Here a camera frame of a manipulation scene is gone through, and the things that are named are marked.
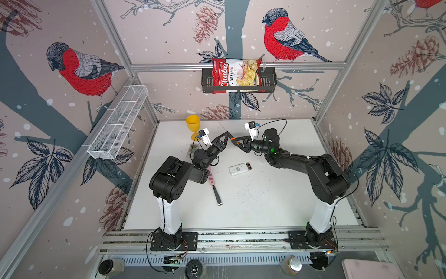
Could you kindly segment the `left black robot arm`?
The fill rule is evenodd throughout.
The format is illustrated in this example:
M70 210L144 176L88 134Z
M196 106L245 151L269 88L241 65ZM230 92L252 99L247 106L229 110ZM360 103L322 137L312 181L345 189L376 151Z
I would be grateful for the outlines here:
M161 225L149 237L151 251L175 251L182 245L182 222L176 200L188 181L199 184L208 181L210 167L231 139L231 133L224 132L212 140L208 149L196 150L191 163L170 156L153 175L149 188L159 203Z

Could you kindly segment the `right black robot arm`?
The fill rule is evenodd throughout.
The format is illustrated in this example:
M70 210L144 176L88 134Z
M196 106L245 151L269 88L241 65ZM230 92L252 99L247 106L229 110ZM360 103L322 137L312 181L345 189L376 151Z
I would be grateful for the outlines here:
M312 248L326 244L332 235L332 217L335 207L350 187L347 176L329 154L304 156L286 151L280 147L276 129L264 132L261 139L251 136L231 138L231 143L240 150L264 154L270 166L290 169L308 175L313 193L318 198L310 221L306 225L306 242Z

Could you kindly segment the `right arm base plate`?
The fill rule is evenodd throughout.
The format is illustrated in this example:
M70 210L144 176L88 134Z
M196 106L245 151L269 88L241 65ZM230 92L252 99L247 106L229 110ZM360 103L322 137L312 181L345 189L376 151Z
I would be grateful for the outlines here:
M328 230L323 234L318 234L313 231L288 231L287 242L293 250L334 250L338 248L332 230Z

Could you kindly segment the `orange black screwdriver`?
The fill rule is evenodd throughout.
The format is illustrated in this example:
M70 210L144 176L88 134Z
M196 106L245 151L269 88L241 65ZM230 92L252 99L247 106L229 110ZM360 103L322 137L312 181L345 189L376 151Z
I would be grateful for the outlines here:
M243 137L235 137L234 135L232 135L231 132L223 126L222 122L219 122L219 124L224 130L223 134L219 137L219 140L222 141L223 143L227 144L228 141L236 143L237 141L245 140Z

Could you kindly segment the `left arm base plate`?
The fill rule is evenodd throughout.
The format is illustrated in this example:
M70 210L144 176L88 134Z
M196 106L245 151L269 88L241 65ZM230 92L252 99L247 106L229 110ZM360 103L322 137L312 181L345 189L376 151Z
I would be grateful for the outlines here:
M197 232L178 232L174 235L164 231L156 231L148 240L150 251L196 251L198 242Z

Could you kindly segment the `white remote control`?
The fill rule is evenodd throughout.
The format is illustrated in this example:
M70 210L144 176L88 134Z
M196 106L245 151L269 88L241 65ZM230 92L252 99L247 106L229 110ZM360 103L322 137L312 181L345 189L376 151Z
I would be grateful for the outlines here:
M251 170L252 170L252 166L249 162L241 163L241 164L229 167L231 176L237 176L240 174L244 174Z

